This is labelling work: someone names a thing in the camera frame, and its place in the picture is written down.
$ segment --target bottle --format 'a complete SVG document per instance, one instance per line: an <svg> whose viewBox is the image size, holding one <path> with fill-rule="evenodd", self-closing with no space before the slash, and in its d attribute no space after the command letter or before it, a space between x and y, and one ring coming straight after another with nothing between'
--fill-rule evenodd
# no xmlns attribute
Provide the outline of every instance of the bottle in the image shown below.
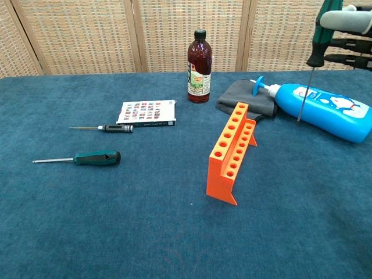
<svg viewBox="0 0 372 279"><path fill-rule="evenodd" d="M273 84L267 86L259 77L253 96L260 87L266 88L277 105L288 114L298 117L307 86ZM310 87L301 119L347 141L361 143L372 129L372 110L369 106L347 96Z"/></svg>
<svg viewBox="0 0 372 279"><path fill-rule="evenodd" d="M194 37L195 41L187 50L188 99L194 103L205 103L210 95L212 49L205 41L205 30L195 30Z"/></svg>

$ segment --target screwdriver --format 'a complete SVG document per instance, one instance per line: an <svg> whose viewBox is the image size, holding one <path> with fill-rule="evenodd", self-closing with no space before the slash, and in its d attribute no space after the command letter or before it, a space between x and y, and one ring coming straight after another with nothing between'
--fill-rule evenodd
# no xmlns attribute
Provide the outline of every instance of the screwdriver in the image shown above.
<svg viewBox="0 0 372 279"><path fill-rule="evenodd" d="M91 153L78 153L74 158L61 158L61 159L47 159L47 160L34 160L33 163L50 163L50 162L64 162L73 161L75 164L114 164L119 162L121 154L115 150L101 150Z"/></svg>
<svg viewBox="0 0 372 279"><path fill-rule="evenodd" d="M70 127L79 130L101 130L106 133L132 133L133 125L102 125L98 127Z"/></svg>
<svg viewBox="0 0 372 279"><path fill-rule="evenodd" d="M307 60L306 64L313 68L310 75L310 80L306 88L305 96L303 97L302 106L297 117L297 122L300 121L301 114L303 111L303 106L305 105L305 100L307 97L307 92L312 83L314 69L324 66L324 54L327 48L330 46L334 30L324 28L320 25L320 19L325 12L330 10L341 10L342 9L342 0L325 0L323 5L320 8L319 14L316 17L315 22L315 33L313 37L313 50L310 58Z"/></svg>

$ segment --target book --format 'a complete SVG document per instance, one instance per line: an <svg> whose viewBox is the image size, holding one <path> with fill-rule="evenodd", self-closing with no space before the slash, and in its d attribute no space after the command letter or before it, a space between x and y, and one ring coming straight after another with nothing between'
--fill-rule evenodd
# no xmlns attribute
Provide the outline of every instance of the book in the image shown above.
<svg viewBox="0 0 372 279"><path fill-rule="evenodd" d="M176 125L176 100L123 102L116 124L133 127Z"/></svg>

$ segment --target gloved hand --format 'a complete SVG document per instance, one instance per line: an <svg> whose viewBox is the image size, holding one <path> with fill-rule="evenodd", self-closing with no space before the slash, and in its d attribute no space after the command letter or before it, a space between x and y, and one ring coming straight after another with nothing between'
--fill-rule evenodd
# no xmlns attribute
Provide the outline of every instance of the gloved hand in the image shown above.
<svg viewBox="0 0 372 279"><path fill-rule="evenodd" d="M327 29L372 38L372 6L349 5L342 10L325 12L320 19L320 25ZM370 40L333 39L330 46L372 55ZM324 60L372 71L372 56L329 54L324 57Z"/></svg>

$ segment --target brown glass bottle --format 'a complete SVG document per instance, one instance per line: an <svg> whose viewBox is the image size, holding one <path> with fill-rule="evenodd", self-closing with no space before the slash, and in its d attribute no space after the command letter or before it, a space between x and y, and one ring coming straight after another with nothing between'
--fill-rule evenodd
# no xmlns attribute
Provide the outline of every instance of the brown glass bottle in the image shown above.
<svg viewBox="0 0 372 279"><path fill-rule="evenodd" d="M187 50L187 95L191 102L205 103L210 95L212 49L205 41L205 30L195 30L194 37Z"/></svg>

